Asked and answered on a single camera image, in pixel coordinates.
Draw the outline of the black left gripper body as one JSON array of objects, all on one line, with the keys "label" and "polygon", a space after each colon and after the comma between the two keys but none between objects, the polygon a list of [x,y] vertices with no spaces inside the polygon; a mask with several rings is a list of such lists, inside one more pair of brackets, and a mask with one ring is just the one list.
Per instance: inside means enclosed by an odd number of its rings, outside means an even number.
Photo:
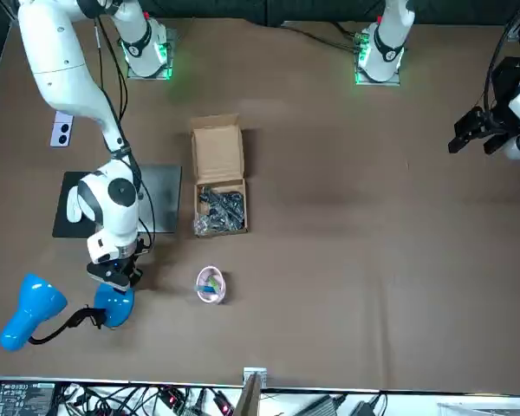
[{"label": "black left gripper body", "polygon": [[509,138],[518,135],[518,118],[509,107],[508,101],[498,101],[484,106],[484,137],[506,134]]}]

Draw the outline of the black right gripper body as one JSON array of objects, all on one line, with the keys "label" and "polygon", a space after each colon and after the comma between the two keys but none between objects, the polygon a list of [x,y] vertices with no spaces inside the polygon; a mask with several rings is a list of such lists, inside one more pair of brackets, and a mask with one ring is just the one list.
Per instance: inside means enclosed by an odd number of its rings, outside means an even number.
[{"label": "black right gripper body", "polygon": [[109,260],[105,263],[89,263],[87,273],[94,280],[112,286],[118,291],[128,291],[143,276],[143,271],[136,267],[136,257]]}]

